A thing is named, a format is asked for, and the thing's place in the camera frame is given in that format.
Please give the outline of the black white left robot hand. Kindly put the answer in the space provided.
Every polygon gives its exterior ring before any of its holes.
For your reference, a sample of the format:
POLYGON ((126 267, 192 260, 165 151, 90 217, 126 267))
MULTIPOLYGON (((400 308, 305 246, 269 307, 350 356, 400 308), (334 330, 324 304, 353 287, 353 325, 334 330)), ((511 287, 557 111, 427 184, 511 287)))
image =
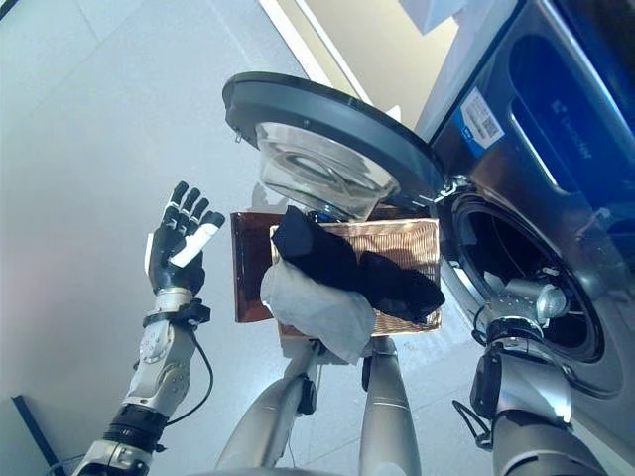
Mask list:
POLYGON ((198 188, 184 181, 175 186, 146 244, 144 270, 154 294, 172 289, 198 294, 205 280, 203 248, 224 222, 198 188))

